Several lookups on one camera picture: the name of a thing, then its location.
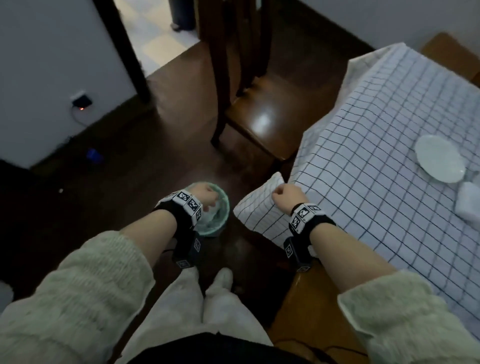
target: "black wrist-mounted device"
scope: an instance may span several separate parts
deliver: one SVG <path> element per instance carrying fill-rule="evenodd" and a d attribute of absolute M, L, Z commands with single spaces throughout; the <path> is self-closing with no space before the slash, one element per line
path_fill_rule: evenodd
<path fill-rule="evenodd" d="M 306 272 L 312 266 L 312 256 L 308 251 L 308 246 L 311 245 L 310 233 L 323 223 L 336 226 L 316 204 L 304 203 L 293 207 L 288 224 L 293 236 L 285 240 L 283 247 L 290 264 L 297 272 Z"/>
<path fill-rule="evenodd" d="M 153 211 L 166 210 L 177 221 L 177 230 L 173 235 L 177 245 L 173 250 L 172 261 L 182 269 L 196 265 L 200 255 L 202 239 L 193 228 L 202 217 L 202 209 L 202 203 L 187 190 L 169 194 L 153 209 Z"/>

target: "hand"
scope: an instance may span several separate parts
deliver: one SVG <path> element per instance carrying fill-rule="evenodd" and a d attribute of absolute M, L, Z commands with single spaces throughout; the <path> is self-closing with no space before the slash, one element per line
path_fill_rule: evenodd
<path fill-rule="evenodd" d="M 196 183 L 188 189 L 204 206 L 204 211 L 208 211 L 209 206 L 215 206 L 218 200 L 218 193 L 215 192 L 207 182 Z"/>
<path fill-rule="evenodd" d="M 272 192 L 272 199 L 275 205 L 284 213 L 290 216 L 295 205 L 308 202 L 307 196 L 300 187 L 294 184 L 281 184 Z"/>

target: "light green sweater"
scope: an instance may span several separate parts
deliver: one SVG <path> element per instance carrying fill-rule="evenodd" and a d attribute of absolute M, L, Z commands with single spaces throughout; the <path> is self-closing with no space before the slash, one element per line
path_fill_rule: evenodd
<path fill-rule="evenodd" d="M 87 241 L 0 317 L 0 363 L 104 363 L 154 284 L 116 231 Z M 480 363 L 480 345 L 418 275 L 397 272 L 338 297 L 374 363 Z"/>

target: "chair backrest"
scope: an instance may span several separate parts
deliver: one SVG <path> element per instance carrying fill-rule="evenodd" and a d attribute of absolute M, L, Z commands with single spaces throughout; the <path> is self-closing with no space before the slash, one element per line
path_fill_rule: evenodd
<path fill-rule="evenodd" d="M 202 31 L 210 48 L 218 98 L 218 113 L 230 106 L 227 35 L 223 0 L 199 0 Z M 262 0 L 258 11 L 255 0 L 231 0 L 240 56 L 240 84 L 237 96 L 252 85 L 254 77 L 266 73 L 272 42 L 271 0 Z"/>

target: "tablecloth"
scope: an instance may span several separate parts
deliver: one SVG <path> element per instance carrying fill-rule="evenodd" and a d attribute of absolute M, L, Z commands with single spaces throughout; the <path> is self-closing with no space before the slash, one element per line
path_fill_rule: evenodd
<path fill-rule="evenodd" d="M 453 213 L 458 184 L 426 174 L 413 146 L 440 135 L 480 170 L 479 105 L 478 88 L 403 43 L 350 60 L 335 107 L 304 133 L 289 178 L 345 231 L 429 280 L 477 338 L 479 232 Z M 281 183 L 274 174 L 234 208 L 279 246 L 291 235 L 271 199 Z"/>

